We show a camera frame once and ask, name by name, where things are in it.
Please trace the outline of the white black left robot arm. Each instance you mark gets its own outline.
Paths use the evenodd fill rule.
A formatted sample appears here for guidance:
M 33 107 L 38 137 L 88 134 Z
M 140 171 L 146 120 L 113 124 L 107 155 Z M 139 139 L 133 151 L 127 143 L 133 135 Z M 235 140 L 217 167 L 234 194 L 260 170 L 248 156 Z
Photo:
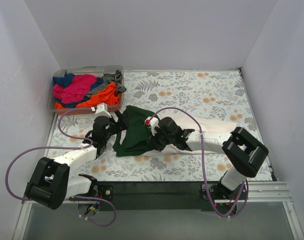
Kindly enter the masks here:
M 129 120 L 118 110 L 114 120 L 107 112 L 99 114 L 82 141 L 81 148 L 72 150 L 54 159 L 41 158 L 27 183 L 25 197 L 38 202 L 50 209 L 57 209 L 64 200 L 75 199 L 77 196 L 93 200 L 99 193 L 98 181 L 93 176 L 71 174 L 97 159 L 106 149 L 112 135 L 126 130 Z

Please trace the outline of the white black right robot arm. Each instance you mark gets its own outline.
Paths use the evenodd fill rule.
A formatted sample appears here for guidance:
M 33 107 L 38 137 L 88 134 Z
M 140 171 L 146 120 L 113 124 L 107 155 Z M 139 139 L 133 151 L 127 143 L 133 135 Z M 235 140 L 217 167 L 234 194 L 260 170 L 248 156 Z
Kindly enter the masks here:
M 206 195 L 213 200 L 229 199 L 235 195 L 244 180 L 257 175 L 269 154 L 267 147 L 242 127 L 236 127 L 232 132 L 207 133 L 182 129 L 170 117 L 161 120 L 149 117 L 145 120 L 145 126 L 151 131 L 152 146 L 159 152 L 173 145 L 181 151 L 200 151 L 202 154 L 208 151 L 228 157 L 232 168 L 209 188 Z

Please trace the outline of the white and green t-shirt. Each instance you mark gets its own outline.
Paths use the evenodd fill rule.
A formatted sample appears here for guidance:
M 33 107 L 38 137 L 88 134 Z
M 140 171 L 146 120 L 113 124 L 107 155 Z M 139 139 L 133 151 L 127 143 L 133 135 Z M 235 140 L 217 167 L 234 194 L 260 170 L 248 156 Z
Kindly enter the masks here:
M 129 119 L 128 129 L 116 135 L 113 150 L 118 157 L 127 156 L 158 156 L 173 154 L 200 155 L 201 151 L 179 150 L 174 145 L 168 145 L 163 151 L 153 149 L 149 139 L 150 131 L 144 126 L 144 121 L 151 117 L 154 112 L 136 106 L 128 105 L 122 115 Z M 236 128 L 236 123 L 212 120 L 206 118 L 195 118 L 205 133 L 230 133 Z

